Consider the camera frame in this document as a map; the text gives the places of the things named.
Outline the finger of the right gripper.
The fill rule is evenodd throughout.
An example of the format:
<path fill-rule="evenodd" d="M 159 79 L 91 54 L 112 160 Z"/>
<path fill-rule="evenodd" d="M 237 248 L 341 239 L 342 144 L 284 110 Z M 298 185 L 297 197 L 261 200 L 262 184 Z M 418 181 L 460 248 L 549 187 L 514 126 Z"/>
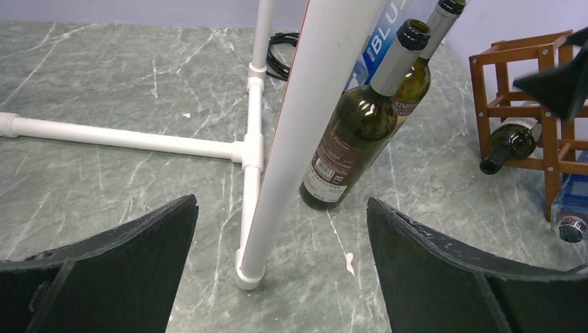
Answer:
<path fill-rule="evenodd" d="M 571 62 L 518 77 L 513 86 L 546 106 L 557 118 L 570 122 L 580 114 L 587 99 L 587 28 L 570 35 L 565 43 L 580 47 Z"/>

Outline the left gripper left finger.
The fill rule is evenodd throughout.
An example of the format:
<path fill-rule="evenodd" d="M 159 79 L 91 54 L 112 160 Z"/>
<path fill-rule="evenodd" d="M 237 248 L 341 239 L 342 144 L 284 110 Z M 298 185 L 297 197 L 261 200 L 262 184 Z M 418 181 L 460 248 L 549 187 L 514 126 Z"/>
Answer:
<path fill-rule="evenodd" d="M 1 262 L 2 332 L 164 332 L 198 218 L 194 195 Z"/>

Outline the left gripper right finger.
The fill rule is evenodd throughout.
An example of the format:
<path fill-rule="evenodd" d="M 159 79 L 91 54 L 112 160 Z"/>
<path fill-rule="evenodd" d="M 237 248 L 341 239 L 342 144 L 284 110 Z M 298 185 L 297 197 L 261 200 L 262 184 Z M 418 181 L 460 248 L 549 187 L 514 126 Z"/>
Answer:
<path fill-rule="evenodd" d="M 493 255 L 385 202 L 367 229 L 393 332 L 586 332 L 587 267 L 559 271 Z"/>

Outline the dark green wine bottle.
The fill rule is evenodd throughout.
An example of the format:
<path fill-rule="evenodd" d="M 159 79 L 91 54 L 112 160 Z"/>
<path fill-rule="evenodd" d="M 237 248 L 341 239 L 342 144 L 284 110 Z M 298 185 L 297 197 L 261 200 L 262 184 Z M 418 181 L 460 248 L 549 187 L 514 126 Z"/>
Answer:
<path fill-rule="evenodd" d="M 371 81 L 341 95 L 300 186 L 309 207 L 337 207 L 388 143 L 397 125 L 392 98 L 430 36 L 427 24 L 407 19 Z"/>

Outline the dark wine bottle cream label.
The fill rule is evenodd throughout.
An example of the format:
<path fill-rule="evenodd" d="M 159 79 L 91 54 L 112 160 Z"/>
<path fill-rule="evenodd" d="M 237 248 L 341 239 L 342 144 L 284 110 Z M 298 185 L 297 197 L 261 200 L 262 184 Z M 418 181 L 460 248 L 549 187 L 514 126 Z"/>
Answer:
<path fill-rule="evenodd" d="M 508 117 L 490 136 L 490 154 L 481 160 L 480 170 L 487 175 L 500 171 L 506 162 L 518 162 L 537 148 L 542 124 L 534 117 Z"/>

